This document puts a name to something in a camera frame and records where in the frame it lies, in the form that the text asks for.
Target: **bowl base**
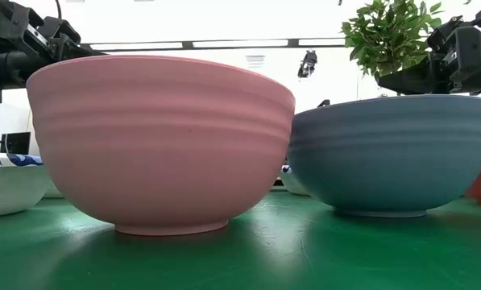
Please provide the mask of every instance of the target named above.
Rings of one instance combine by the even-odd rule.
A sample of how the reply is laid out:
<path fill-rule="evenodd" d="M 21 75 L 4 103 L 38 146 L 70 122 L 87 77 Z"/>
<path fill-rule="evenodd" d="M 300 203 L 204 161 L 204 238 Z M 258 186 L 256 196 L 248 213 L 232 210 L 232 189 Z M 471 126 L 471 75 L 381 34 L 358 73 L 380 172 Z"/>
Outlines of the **bowl base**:
<path fill-rule="evenodd" d="M 218 230 L 227 225 L 227 221 L 215 222 L 199 226 L 119 226 L 115 225 L 118 232 L 124 234 L 144 236 L 169 236 L 182 234 L 198 234 L 212 230 Z"/>
<path fill-rule="evenodd" d="M 308 193 L 295 193 L 295 192 L 289 192 L 293 195 L 301 196 L 301 197 L 309 197 L 310 195 Z"/>
<path fill-rule="evenodd" d="M 386 212 L 386 211 L 366 211 L 366 210 L 350 210 L 350 209 L 338 209 L 335 211 L 340 214 L 367 217 L 367 218 L 418 218 L 426 215 L 426 210 L 417 211 L 402 211 L 402 212 Z"/>

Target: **ridged bowl surface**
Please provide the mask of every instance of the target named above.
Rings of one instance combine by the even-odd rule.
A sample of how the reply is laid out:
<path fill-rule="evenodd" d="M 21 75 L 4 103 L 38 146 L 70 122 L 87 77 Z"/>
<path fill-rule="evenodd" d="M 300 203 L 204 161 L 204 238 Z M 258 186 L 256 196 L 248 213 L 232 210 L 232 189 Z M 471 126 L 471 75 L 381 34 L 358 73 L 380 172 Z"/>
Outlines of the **ridged bowl surface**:
<path fill-rule="evenodd" d="M 166 56 L 61 62 L 27 92 L 56 187 L 130 234 L 213 230 L 255 205 L 278 176 L 295 106 L 256 73 Z"/>
<path fill-rule="evenodd" d="M 363 216 L 410 217 L 465 193 L 481 170 L 481 98 L 377 98 L 293 121 L 288 161 L 314 197 Z"/>

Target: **pink bowl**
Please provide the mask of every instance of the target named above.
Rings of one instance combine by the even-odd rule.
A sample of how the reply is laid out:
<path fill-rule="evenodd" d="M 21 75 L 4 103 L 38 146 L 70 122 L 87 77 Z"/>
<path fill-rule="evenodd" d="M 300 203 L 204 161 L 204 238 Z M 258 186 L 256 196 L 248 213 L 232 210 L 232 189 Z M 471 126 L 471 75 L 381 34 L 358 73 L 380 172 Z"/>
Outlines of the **pink bowl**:
<path fill-rule="evenodd" d="M 95 56 L 27 82 L 41 155 L 78 209 L 128 234 L 216 230 L 278 176 L 295 101 L 266 77 L 166 56 Z"/>

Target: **white wall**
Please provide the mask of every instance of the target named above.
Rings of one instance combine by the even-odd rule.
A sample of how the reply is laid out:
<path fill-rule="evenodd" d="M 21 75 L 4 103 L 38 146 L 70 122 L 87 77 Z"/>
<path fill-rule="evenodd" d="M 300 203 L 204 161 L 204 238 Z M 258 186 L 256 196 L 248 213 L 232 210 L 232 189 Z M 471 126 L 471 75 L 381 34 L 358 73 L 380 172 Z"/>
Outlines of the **white wall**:
<path fill-rule="evenodd" d="M 25 89 L 3 91 L 2 104 L 0 104 L 0 138 L 2 134 L 21 132 L 31 132 L 29 154 L 39 155 L 38 143 L 35 140 L 34 128 L 32 126 L 32 113 L 27 99 L 27 91 Z"/>

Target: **black mount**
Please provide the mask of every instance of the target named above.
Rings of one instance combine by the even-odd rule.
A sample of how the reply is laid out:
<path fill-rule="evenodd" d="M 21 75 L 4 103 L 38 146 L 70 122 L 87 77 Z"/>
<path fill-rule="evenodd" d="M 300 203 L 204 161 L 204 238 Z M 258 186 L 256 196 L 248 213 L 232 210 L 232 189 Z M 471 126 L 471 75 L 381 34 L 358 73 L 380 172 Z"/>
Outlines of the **black mount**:
<path fill-rule="evenodd" d="M 41 19 L 31 8 L 0 0 L 0 90 L 24 88 L 43 66 L 103 54 L 80 48 L 80 42 L 68 21 Z"/>
<path fill-rule="evenodd" d="M 380 77 L 378 85 L 402 94 L 481 93 L 481 11 L 476 20 L 453 17 L 427 39 L 432 49 L 419 64 Z"/>

